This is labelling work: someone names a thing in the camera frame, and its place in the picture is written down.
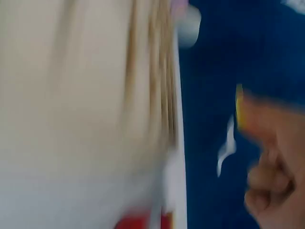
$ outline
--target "yellow object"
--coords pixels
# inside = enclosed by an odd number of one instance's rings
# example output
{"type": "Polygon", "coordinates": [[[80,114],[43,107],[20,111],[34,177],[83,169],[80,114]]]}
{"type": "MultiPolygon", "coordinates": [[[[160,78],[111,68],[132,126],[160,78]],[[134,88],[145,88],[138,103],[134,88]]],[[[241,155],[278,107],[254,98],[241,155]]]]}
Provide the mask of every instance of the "yellow object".
{"type": "Polygon", "coordinates": [[[243,100],[243,87],[241,84],[238,84],[236,87],[236,120],[239,129],[243,128],[245,123],[240,107],[242,100],[243,100]]]}

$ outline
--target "blue fabric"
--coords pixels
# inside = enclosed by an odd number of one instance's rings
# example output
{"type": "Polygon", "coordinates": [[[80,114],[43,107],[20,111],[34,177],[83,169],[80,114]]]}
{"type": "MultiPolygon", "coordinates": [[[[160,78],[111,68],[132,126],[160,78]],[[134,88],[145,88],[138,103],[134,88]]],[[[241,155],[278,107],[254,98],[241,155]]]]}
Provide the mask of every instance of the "blue fabric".
{"type": "Polygon", "coordinates": [[[197,44],[180,50],[189,229],[256,229],[244,209],[259,149],[237,130],[237,152],[217,178],[217,152],[235,114],[237,83],[305,104],[305,16],[280,0],[190,0],[202,14],[197,44]]]}

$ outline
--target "skin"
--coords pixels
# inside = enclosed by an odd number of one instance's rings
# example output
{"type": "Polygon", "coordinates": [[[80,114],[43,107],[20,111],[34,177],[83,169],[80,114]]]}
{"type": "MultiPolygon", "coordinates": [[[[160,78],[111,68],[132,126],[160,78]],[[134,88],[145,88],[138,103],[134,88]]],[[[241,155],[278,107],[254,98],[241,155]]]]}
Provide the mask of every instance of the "skin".
{"type": "Polygon", "coordinates": [[[305,113],[242,95],[241,131],[263,149],[245,205],[262,229],[305,228],[305,113]]]}

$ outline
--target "red patch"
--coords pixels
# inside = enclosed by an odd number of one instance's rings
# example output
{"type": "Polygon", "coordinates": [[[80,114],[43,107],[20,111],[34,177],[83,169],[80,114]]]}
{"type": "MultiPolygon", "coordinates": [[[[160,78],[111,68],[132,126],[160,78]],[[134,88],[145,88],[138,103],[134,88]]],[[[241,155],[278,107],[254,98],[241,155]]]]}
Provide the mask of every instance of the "red patch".
{"type": "Polygon", "coordinates": [[[147,229],[149,214],[142,216],[127,216],[115,226],[115,229],[147,229]]]}
{"type": "Polygon", "coordinates": [[[161,229],[173,229],[173,214],[161,215],[161,229]]]}

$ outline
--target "white logo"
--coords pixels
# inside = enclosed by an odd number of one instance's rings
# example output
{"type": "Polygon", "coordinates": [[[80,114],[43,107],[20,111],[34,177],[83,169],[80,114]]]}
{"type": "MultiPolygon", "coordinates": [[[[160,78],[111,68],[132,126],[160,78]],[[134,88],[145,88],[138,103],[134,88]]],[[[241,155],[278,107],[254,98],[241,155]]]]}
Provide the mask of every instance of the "white logo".
{"type": "Polygon", "coordinates": [[[292,8],[297,13],[305,14],[305,0],[282,0],[282,4],[292,8]]]}
{"type": "Polygon", "coordinates": [[[228,122],[227,139],[224,145],[218,151],[217,176],[220,177],[221,167],[224,160],[236,152],[236,141],[234,139],[234,117],[231,116],[228,122]]]}

